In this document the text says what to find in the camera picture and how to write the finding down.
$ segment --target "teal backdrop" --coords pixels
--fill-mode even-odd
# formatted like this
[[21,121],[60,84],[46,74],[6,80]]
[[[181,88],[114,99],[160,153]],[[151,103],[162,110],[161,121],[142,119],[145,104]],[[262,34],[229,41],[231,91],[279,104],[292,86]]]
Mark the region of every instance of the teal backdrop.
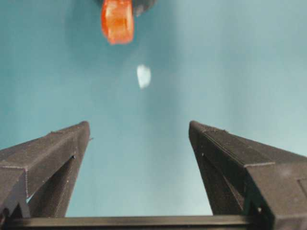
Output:
[[1,0],[0,149],[87,120],[68,216],[211,214],[190,120],[307,154],[306,9],[159,0],[111,46],[99,0]]

